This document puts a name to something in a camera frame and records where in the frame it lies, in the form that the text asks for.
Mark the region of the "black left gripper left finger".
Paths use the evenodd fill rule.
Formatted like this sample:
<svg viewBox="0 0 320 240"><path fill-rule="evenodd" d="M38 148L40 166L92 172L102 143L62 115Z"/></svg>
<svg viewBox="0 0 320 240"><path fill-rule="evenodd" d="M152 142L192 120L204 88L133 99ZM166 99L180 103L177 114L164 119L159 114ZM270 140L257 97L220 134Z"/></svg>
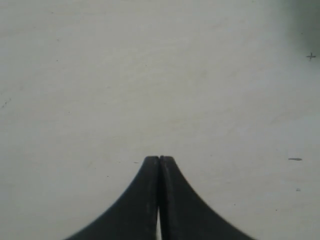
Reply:
<svg viewBox="0 0 320 240"><path fill-rule="evenodd" d="M148 156L123 194L69 240L155 240L160 159Z"/></svg>

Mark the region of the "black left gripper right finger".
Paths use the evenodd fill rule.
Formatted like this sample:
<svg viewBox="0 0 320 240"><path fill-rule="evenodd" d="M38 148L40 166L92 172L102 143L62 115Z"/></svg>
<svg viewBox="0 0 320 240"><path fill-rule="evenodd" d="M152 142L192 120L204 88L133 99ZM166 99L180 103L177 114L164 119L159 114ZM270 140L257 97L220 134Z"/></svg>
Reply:
<svg viewBox="0 0 320 240"><path fill-rule="evenodd" d="M212 210L171 156L159 159L159 217L163 240L252 240Z"/></svg>

